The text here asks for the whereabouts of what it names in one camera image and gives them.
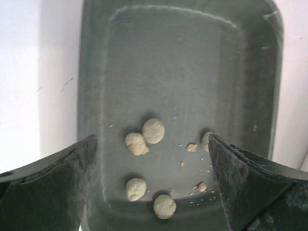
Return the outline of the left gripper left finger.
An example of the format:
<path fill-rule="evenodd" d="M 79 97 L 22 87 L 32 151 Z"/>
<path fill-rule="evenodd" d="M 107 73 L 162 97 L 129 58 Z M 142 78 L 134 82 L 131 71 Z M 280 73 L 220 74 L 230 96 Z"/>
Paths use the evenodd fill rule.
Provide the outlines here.
<path fill-rule="evenodd" d="M 0 175 L 2 231 L 77 231 L 97 160 L 95 135 Z"/>

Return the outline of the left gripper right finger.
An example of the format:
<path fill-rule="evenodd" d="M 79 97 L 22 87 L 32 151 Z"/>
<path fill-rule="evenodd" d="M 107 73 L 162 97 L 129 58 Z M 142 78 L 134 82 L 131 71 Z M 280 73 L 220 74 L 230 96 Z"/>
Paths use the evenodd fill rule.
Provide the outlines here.
<path fill-rule="evenodd" d="M 230 231 L 306 231 L 308 174 L 209 136 L 209 155 Z"/>

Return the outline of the grey plastic bin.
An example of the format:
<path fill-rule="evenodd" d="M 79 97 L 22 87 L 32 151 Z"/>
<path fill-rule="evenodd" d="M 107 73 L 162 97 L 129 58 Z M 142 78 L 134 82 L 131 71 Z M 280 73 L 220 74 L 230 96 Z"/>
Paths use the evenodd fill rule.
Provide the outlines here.
<path fill-rule="evenodd" d="M 77 136 L 98 138 L 85 231 L 226 231 L 209 154 L 213 132 L 271 158 L 282 20 L 271 0 L 87 0 Z M 125 144 L 157 118 L 164 138 L 135 156 Z M 126 184 L 146 182 L 134 202 Z M 177 208 L 159 219 L 155 199 Z"/>

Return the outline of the grey litter clump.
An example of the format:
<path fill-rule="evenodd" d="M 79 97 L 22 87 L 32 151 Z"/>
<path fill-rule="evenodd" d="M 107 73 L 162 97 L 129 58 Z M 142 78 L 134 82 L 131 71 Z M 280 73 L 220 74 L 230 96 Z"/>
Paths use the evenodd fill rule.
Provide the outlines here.
<path fill-rule="evenodd" d="M 133 178 L 126 184 L 126 196 L 130 202 L 141 199 L 146 192 L 146 182 L 143 179 Z"/>
<path fill-rule="evenodd" d="M 149 152 L 146 141 L 140 133 L 129 133 L 125 137 L 125 144 L 135 156 L 145 155 Z"/>
<path fill-rule="evenodd" d="M 176 208 L 176 202 L 167 194 L 159 195 L 153 204 L 154 213 L 159 219 L 171 218 L 174 215 Z"/>
<path fill-rule="evenodd" d="M 142 135 L 149 144 L 157 144 L 164 138 L 165 126 L 161 120 L 151 118 L 144 123 Z"/>
<path fill-rule="evenodd" d="M 202 140 L 201 140 L 201 145 L 202 145 L 202 148 L 206 151 L 206 152 L 209 152 L 209 147 L 208 147 L 208 144 L 209 144 L 209 135 L 211 135 L 212 132 L 206 132 L 203 137 L 202 137 Z"/>

